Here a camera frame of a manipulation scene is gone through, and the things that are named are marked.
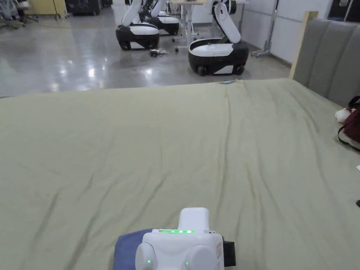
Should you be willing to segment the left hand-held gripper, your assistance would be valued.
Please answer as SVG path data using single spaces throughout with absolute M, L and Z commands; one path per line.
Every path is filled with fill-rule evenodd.
M 137 270 L 224 270 L 235 266 L 235 243 L 210 229 L 209 210 L 184 208 L 176 229 L 153 229 L 135 255 Z

